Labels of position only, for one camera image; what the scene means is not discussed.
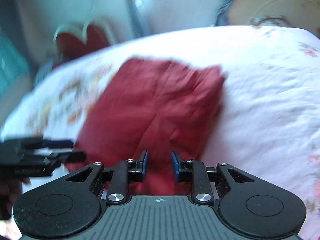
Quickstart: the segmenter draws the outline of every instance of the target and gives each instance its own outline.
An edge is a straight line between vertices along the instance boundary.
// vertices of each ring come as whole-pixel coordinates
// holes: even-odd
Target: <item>beige cushion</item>
[[[251,25],[257,17],[284,16],[291,27],[318,35],[320,0],[234,0],[228,9],[230,25]]]

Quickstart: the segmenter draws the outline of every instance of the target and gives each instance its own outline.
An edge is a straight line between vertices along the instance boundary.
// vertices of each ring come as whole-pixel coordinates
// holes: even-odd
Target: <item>textured grip surface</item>
[[[31,240],[23,236],[21,240]],[[245,240],[225,227],[212,208],[191,203],[187,196],[133,196],[107,208],[91,228],[72,240]]]

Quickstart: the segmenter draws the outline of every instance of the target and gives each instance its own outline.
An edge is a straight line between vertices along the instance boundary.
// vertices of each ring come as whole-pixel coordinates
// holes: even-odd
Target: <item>bed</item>
[[[220,64],[228,76],[223,109],[203,162],[230,163],[295,193],[308,210],[300,237],[320,239],[320,40],[302,29],[209,27],[97,51],[57,68],[25,96],[1,138],[42,134],[76,140],[86,113],[133,56],[173,59],[190,67]],[[50,179],[32,179],[24,191],[66,173],[61,167]],[[19,238],[14,223],[7,231]]]

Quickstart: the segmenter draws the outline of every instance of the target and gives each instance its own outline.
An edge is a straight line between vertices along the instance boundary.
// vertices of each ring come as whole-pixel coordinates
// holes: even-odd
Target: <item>red heart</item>
[[[84,43],[72,32],[61,32],[56,35],[55,41],[59,52],[70,59],[110,46],[104,29],[97,25],[89,24],[87,26],[86,37],[87,41]]]

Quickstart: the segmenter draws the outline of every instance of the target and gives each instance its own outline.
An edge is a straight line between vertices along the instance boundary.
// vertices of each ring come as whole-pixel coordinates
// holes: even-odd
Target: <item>teal fabric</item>
[[[26,60],[7,36],[0,32],[0,98],[18,76],[28,72]]]

